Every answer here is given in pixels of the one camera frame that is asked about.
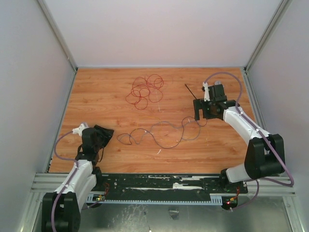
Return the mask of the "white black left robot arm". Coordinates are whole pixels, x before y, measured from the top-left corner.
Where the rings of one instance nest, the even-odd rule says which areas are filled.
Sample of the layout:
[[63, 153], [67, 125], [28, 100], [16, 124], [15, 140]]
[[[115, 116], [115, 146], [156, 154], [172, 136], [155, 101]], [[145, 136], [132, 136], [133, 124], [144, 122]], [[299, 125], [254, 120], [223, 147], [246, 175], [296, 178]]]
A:
[[81, 123], [66, 135], [77, 134], [82, 143], [77, 155], [71, 159], [73, 167], [63, 183], [42, 199], [43, 232], [77, 232], [81, 223], [81, 211], [89, 193], [100, 190], [104, 179], [98, 167], [99, 152], [112, 139], [114, 130], [99, 125], [89, 127]]

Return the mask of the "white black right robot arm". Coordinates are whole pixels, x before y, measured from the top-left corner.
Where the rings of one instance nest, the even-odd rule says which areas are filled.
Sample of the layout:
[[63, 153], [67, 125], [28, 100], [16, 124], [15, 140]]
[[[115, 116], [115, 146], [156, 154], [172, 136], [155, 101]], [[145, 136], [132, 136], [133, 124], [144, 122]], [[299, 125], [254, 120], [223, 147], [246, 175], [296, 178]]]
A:
[[204, 119], [220, 119], [229, 124], [248, 146], [243, 164], [221, 170], [220, 189], [231, 192], [243, 181], [283, 173], [283, 138], [259, 127], [236, 100], [228, 100], [222, 84], [209, 86], [204, 83], [202, 90], [204, 97], [193, 101], [195, 120], [200, 120], [200, 113]]

